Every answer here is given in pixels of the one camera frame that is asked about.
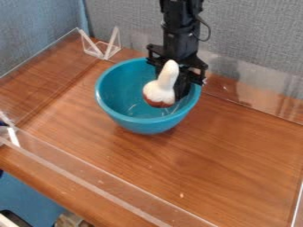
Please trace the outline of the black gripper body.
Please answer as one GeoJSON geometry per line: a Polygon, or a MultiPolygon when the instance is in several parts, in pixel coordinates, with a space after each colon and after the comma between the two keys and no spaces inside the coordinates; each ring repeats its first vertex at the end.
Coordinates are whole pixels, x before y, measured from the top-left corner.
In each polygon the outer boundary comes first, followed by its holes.
{"type": "Polygon", "coordinates": [[[199,17],[205,0],[161,0],[163,45],[149,44],[151,65],[162,66],[173,59],[189,71],[191,83],[205,83],[207,64],[198,58],[201,25],[207,23],[199,17]]]}

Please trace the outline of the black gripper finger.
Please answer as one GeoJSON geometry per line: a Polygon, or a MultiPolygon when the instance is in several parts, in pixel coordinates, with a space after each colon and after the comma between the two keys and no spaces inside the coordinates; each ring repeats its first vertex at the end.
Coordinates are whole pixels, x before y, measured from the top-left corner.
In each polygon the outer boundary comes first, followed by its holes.
{"type": "Polygon", "coordinates": [[[182,69],[174,85],[177,101],[182,100],[189,95],[190,89],[191,89],[191,81],[189,77],[189,71],[182,69]]]}
{"type": "Polygon", "coordinates": [[[159,76],[161,76],[161,73],[162,73],[163,67],[165,67],[165,65],[162,65],[162,66],[157,66],[157,79],[159,79],[159,76]]]}

